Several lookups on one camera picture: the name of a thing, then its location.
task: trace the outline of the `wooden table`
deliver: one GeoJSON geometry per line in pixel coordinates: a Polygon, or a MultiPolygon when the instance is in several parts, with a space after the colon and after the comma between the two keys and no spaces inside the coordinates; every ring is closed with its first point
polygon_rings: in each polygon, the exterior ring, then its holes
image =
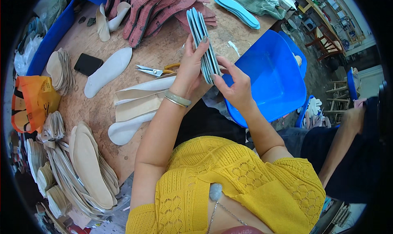
{"type": "MultiPolygon", "coordinates": [[[[235,15],[217,5],[214,0],[210,1],[211,3],[207,6],[217,14],[218,19],[218,27],[208,26],[210,41],[215,52],[227,57],[232,62],[235,62],[239,55],[228,45],[228,41],[232,41],[238,48],[239,54],[243,54],[276,22],[276,19],[268,15],[257,16],[261,29],[251,29],[235,15]]],[[[69,53],[72,67],[81,53],[105,61],[117,50],[129,46],[128,41],[123,39],[122,26],[116,32],[111,33],[109,41],[102,42],[98,37],[96,25],[86,27],[86,23],[77,23],[82,16],[86,17],[86,21],[95,17],[96,9],[97,5],[86,4],[82,12],[76,16],[75,24],[56,48],[57,50],[62,47],[69,53]]],[[[113,93],[154,79],[152,75],[135,70],[135,64],[159,69],[167,64],[179,62],[182,58],[182,46],[187,36],[188,33],[175,18],[168,20],[157,36],[145,39],[137,48],[133,49],[131,62],[124,72],[104,86],[93,98],[86,98],[84,94],[87,77],[75,72],[74,90],[62,97],[60,101],[59,112],[66,128],[65,142],[69,141],[73,126],[81,120],[85,121],[93,131],[100,152],[116,172],[121,184],[134,171],[136,150],[149,123],[145,122],[129,143],[123,146],[112,143],[108,137],[108,128],[115,122],[113,93]]],[[[203,96],[209,88],[210,86],[206,83],[201,85],[193,97],[193,103],[203,96]]]]}

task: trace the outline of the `hand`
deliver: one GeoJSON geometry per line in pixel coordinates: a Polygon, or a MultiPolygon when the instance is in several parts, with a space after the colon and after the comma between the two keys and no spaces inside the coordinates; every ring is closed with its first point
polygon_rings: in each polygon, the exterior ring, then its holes
{"type": "Polygon", "coordinates": [[[193,36],[188,35],[184,44],[184,55],[170,91],[189,99],[192,92],[199,86],[203,76],[200,71],[200,59],[209,49],[209,39],[204,36],[198,48],[193,50],[193,36]]]}
{"type": "Polygon", "coordinates": [[[255,106],[256,103],[251,96],[251,82],[247,74],[244,74],[242,70],[236,67],[228,59],[224,57],[217,57],[219,65],[225,67],[221,72],[230,74],[233,79],[233,85],[228,87],[225,81],[218,74],[212,74],[214,84],[223,94],[229,103],[231,103],[240,113],[255,106]]]}

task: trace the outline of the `silver necklace chain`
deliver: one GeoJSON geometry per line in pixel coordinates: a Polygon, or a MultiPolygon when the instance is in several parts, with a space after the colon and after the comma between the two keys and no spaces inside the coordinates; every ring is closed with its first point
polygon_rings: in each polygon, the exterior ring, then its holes
{"type": "Polygon", "coordinates": [[[239,219],[238,217],[236,217],[236,215],[234,215],[231,211],[229,211],[226,207],[224,207],[221,203],[219,203],[219,201],[216,201],[216,205],[214,206],[214,210],[213,210],[213,214],[211,215],[211,219],[210,219],[210,223],[209,223],[209,228],[208,231],[206,232],[206,234],[210,233],[210,228],[211,228],[211,224],[213,223],[213,218],[214,218],[214,214],[216,212],[217,209],[217,205],[220,205],[223,209],[225,209],[225,211],[227,211],[228,213],[230,213],[233,217],[235,217],[235,219],[237,219],[240,223],[242,223],[242,225],[247,225],[246,223],[244,223],[241,219],[239,219]]]}

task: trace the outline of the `fingernail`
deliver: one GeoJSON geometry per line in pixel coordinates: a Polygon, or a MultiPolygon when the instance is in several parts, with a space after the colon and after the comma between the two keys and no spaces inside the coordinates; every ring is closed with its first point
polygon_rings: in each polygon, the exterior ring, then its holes
{"type": "Polygon", "coordinates": [[[207,37],[206,35],[203,36],[201,42],[202,42],[202,43],[207,43],[207,42],[208,42],[208,37],[207,37]]]}

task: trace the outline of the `scissors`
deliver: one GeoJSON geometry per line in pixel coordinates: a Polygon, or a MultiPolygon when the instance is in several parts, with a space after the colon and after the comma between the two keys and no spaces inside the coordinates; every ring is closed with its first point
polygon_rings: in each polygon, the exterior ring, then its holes
{"type": "Polygon", "coordinates": [[[137,70],[148,73],[148,74],[152,74],[154,76],[161,76],[162,74],[172,74],[175,73],[175,71],[170,70],[169,68],[172,67],[178,67],[180,66],[180,63],[174,63],[174,64],[170,64],[164,67],[164,70],[160,70],[160,69],[152,69],[149,67],[145,67],[145,66],[141,66],[141,65],[136,65],[137,66],[137,70]]]}

